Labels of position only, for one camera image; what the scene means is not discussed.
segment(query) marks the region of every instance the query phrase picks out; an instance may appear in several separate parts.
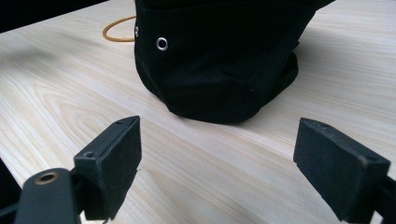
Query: metal eyelet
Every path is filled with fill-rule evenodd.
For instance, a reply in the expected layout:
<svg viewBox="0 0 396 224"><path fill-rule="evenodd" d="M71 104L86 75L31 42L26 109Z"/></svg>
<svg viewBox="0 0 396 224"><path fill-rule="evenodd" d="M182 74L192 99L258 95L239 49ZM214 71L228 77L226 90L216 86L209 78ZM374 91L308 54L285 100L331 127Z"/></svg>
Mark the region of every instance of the metal eyelet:
<svg viewBox="0 0 396 224"><path fill-rule="evenodd" d="M168 41L163 37L158 38L157 49L160 51L166 51L168 49Z"/></svg>

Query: wood grain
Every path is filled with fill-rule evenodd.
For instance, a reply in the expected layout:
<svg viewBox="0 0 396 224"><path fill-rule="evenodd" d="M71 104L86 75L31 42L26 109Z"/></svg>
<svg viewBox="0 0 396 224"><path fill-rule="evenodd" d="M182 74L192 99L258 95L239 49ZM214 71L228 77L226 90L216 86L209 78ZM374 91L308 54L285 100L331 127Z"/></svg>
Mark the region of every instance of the wood grain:
<svg viewBox="0 0 396 224"><path fill-rule="evenodd" d="M22 184L71 169L110 123L139 115L141 170L111 223L338 223L292 161L299 119L327 122L396 162L395 11L385 0L318 11L295 50L295 82L240 125L179 118L146 90L134 44L102 38L134 15L133 1L2 33L0 157ZM134 23L109 34L131 37Z"/></svg>

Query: black fabric bag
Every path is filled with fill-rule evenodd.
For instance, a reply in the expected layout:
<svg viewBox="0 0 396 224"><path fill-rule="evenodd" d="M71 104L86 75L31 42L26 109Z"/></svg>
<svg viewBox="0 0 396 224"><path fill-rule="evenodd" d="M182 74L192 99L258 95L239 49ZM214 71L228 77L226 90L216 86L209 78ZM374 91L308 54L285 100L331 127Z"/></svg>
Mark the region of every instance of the black fabric bag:
<svg viewBox="0 0 396 224"><path fill-rule="evenodd" d="M292 51L333 0L136 0L144 85L185 118L241 122L296 78Z"/></svg>

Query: light wood surface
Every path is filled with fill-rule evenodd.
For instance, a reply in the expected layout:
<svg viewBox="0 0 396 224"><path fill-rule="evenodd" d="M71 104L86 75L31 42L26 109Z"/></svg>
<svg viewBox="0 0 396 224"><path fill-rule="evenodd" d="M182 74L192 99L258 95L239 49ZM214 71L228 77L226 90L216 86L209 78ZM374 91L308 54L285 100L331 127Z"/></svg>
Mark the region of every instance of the light wood surface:
<svg viewBox="0 0 396 224"><path fill-rule="evenodd" d="M179 118L146 90L134 43L101 34L131 15L134 1L113 0L0 34L0 157L20 184L71 169L110 123L135 115L141 170L111 223L339 223L292 161L301 117L396 162L396 1L318 11L295 82L240 125ZM133 33L132 21L109 32Z"/></svg>

